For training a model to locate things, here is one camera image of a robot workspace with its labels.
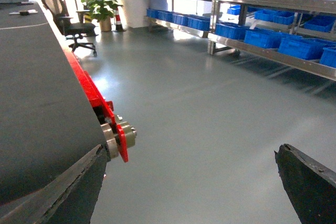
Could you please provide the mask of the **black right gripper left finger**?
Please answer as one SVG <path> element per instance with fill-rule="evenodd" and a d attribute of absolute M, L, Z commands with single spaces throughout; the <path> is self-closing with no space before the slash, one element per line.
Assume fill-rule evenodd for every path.
<path fill-rule="evenodd" d="M 107 151 L 98 145 L 46 187 L 1 217 L 1 223 L 90 223 Z"/>

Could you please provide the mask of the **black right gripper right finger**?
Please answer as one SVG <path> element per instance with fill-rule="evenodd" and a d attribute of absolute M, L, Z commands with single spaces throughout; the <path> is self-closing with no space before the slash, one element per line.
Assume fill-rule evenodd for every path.
<path fill-rule="evenodd" d="M 283 144 L 275 161 L 284 190 L 301 223 L 335 223 L 335 171 Z"/>

